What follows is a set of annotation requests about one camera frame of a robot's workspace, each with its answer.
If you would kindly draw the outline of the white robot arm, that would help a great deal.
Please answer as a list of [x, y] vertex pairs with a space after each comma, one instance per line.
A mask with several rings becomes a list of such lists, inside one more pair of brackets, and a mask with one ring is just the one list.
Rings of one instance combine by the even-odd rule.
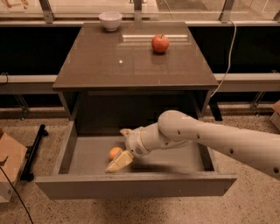
[[162, 113], [157, 122], [137, 129], [122, 129], [125, 149], [118, 152], [106, 171], [118, 172], [135, 158], [154, 150], [169, 150], [192, 142], [202, 144], [244, 163], [274, 179], [280, 179], [280, 136], [202, 122], [177, 110]]

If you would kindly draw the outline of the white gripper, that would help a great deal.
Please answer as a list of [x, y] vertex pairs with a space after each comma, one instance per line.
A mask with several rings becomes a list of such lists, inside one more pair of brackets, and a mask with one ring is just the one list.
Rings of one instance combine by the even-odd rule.
[[114, 159], [108, 164], [105, 172], [115, 173], [122, 168], [128, 166], [133, 158], [140, 158], [150, 154], [150, 152], [144, 147], [142, 141], [142, 130], [140, 127], [137, 129], [121, 129], [120, 133], [125, 137], [125, 147], [127, 150], [120, 150], [114, 157]]

